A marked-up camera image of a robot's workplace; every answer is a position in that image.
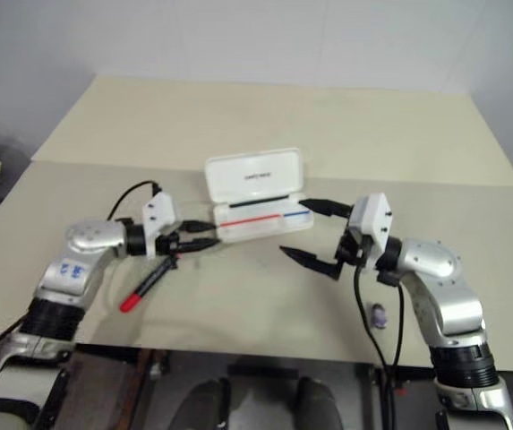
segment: table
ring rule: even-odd
[[[169,109],[175,100],[178,108]],[[274,115],[264,108],[271,101]],[[340,109],[357,109],[357,118],[329,114]],[[277,117],[284,119],[274,123]],[[206,127],[191,129],[195,124]],[[322,124],[339,139],[326,141],[331,155],[311,131],[319,133]],[[238,139],[249,130],[261,136]],[[282,137],[273,143],[262,137],[272,135]],[[205,144],[192,150],[202,138]],[[513,370],[513,170],[467,96],[430,93],[98,78],[0,207],[0,331],[26,308],[69,224],[103,218],[126,187],[149,178],[175,197],[184,216],[207,219],[204,159],[280,146],[301,148],[308,195],[351,202],[383,191],[395,214],[394,236],[440,238],[457,249],[482,300],[498,368]],[[384,156],[376,162],[378,154]],[[119,215],[138,218],[147,198],[148,190],[135,193]],[[304,232],[187,255],[130,314],[118,305],[154,262],[114,264],[77,340],[377,363],[350,269],[334,282],[278,250],[301,247],[329,259],[342,228],[342,220],[318,216]],[[390,328],[377,335],[391,356],[396,293],[366,275],[363,296],[389,311]],[[430,365],[411,311],[400,364]]]

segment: floor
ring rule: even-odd
[[[257,377],[251,368],[257,369]],[[282,370],[274,373],[270,368]],[[120,428],[119,406],[134,375],[134,365],[76,352],[70,370],[69,393],[56,429]],[[369,380],[365,379],[365,367],[314,360],[173,352],[170,372],[157,380],[146,380],[131,429],[166,429],[179,402],[195,384],[226,375],[233,388],[231,430],[292,429],[289,408],[295,381],[303,375],[329,385],[346,429],[378,428],[378,405],[367,394],[370,389],[366,388]],[[504,377],[513,399],[513,373],[504,373]],[[434,428],[434,412],[440,405],[429,381],[408,384],[397,404],[399,429]]]

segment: blue stripe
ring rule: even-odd
[[[306,213],[310,213],[310,211],[300,211],[300,212],[285,213],[284,217],[294,217],[294,215],[305,215]]]

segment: red marker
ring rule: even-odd
[[[176,255],[169,255],[163,262],[150,273],[150,275],[137,287],[130,296],[128,296],[119,309],[121,312],[127,313],[130,312],[137,304],[141,301],[143,297],[150,291],[150,289],[160,280],[165,273],[170,271],[171,269],[176,268],[176,260],[178,257]]]

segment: robotic arm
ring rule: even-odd
[[[438,414],[439,429],[461,428],[461,417],[463,422],[469,417],[465,413],[474,417],[491,413],[502,418],[503,428],[513,430],[509,393],[495,370],[483,309],[463,278],[459,255],[441,243],[400,241],[390,236],[392,212],[382,193],[364,197],[354,206],[314,199],[300,203],[312,211],[348,221],[336,262],[321,262],[314,254],[282,247],[288,256],[335,280],[345,262],[375,269],[383,284],[405,286],[431,352],[437,393],[448,410]]]
[[[142,215],[142,225],[130,219],[98,220],[67,230],[61,256],[47,267],[21,326],[0,351],[0,428],[53,425],[69,377],[60,365],[70,358],[77,327],[114,258],[194,252],[218,242],[208,237],[181,242],[178,231],[196,233],[214,226],[178,222],[166,193],[155,194]]]

